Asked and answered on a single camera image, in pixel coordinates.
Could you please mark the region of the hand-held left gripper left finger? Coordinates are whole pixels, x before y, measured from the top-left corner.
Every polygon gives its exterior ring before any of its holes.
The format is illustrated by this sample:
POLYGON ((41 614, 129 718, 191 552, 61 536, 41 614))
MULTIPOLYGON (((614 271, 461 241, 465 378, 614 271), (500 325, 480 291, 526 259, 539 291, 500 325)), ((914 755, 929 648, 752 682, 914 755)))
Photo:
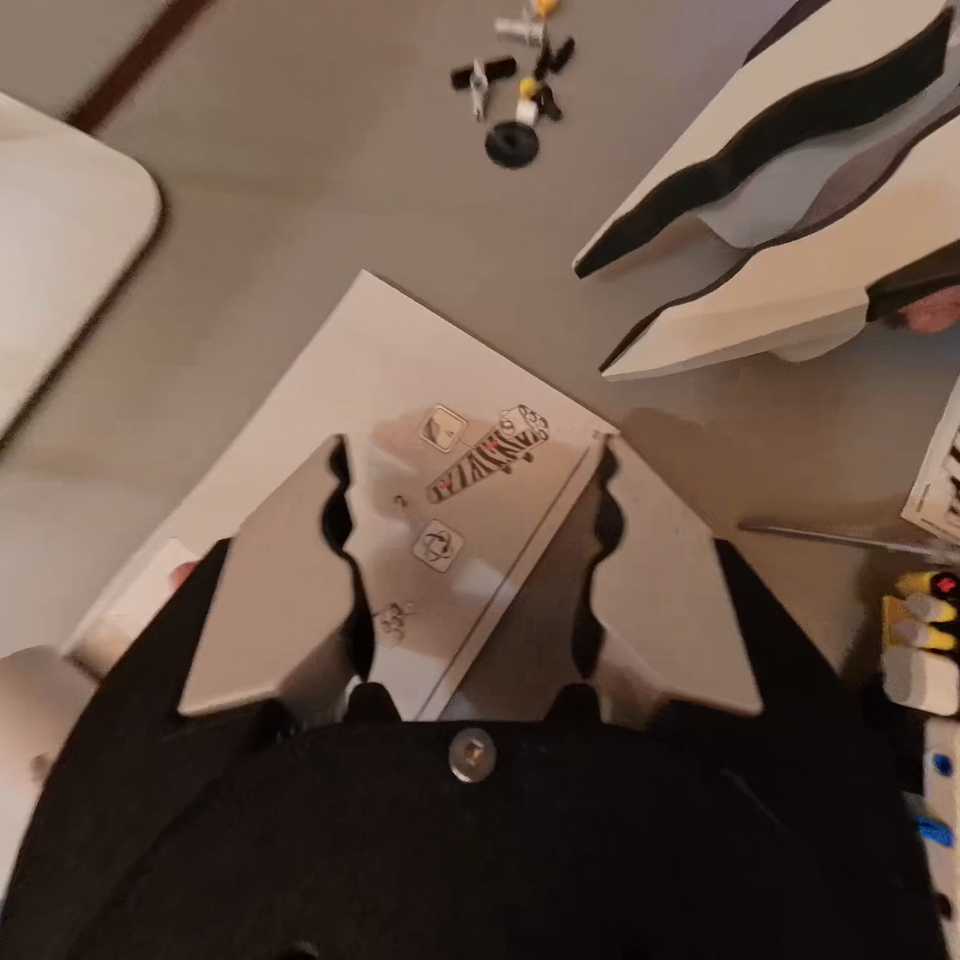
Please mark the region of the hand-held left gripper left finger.
POLYGON ((368 678, 374 625, 357 560, 346 438, 325 440, 231 539, 178 704, 214 714, 273 700, 338 714, 368 678))

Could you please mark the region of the small cluster of lego pieces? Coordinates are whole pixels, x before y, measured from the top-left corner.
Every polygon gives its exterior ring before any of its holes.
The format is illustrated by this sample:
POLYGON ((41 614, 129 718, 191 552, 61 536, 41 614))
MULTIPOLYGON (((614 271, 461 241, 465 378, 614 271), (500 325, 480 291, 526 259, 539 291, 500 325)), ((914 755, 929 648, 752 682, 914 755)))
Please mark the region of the small cluster of lego pieces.
POLYGON ((476 55, 449 69, 451 90, 469 102, 471 117, 483 127, 483 147, 496 167, 520 171, 541 151, 538 124, 564 118, 553 89, 577 50, 572 35, 554 42, 551 24, 563 1, 520 2, 516 13, 493 19, 493 37, 509 52, 476 55))

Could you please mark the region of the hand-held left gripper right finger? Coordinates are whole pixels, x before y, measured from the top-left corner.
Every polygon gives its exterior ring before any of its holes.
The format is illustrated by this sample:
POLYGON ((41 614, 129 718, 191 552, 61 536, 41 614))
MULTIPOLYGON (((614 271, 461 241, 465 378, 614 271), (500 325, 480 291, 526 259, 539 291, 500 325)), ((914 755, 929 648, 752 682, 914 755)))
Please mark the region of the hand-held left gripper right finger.
POLYGON ((714 533, 621 437, 598 463, 597 551, 574 618, 573 660, 610 724, 673 702, 757 716, 762 695, 714 533))

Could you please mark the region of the person's right hand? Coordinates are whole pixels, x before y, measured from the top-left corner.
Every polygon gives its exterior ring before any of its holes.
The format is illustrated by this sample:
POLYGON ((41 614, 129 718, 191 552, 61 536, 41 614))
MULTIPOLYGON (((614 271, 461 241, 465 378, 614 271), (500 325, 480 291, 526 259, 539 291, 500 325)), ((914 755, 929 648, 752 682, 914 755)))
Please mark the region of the person's right hand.
POLYGON ((899 309, 908 330, 935 334, 959 323, 959 286, 950 286, 917 299, 899 309))

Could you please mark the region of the lego instruction booklet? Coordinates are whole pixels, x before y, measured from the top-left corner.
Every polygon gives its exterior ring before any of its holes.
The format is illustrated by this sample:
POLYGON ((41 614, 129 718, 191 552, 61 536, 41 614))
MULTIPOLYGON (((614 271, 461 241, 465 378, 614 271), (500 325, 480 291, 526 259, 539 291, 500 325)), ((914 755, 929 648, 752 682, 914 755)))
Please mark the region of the lego instruction booklet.
POLYGON ((580 497, 613 428, 366 271, 208 472, 78 622, 109 672, 170 575, 234 534, 334 435, 376 624, 371 679, 440 717, 580 497))

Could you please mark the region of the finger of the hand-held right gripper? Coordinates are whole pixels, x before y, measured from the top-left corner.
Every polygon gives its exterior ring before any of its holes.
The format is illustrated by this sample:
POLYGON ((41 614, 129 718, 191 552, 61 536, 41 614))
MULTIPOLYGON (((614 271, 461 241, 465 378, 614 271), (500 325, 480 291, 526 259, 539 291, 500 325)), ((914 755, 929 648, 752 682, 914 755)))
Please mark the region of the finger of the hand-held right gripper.
POLYGON ((761 246, 701 292, 636 325, 600 366, 606 379, 655 378, 781 348, 862 317, 866 289, 931 254, 957 254, 958 113, 896 158, 857 204, 783 243, 761 246))
POLYGON ((573 261, 585 279, 726 201, 810 140, 873 124, 943 76, 957 2, 827 2, 740 67, 573 261))

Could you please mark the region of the lego plane model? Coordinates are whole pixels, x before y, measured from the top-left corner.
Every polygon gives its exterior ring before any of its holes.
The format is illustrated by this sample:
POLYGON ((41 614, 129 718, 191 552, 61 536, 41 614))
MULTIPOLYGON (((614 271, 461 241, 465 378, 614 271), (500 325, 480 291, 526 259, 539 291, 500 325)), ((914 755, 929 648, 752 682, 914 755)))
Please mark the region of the lego plane model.
POLYGON ((908 816, 933 887, 934 908, 953 954, 959 916, 958 546, 745 519, 751 534, 908 557, 910 567, 883 596, 878 673, 864 690, 868 714, 891 741, 908 816))

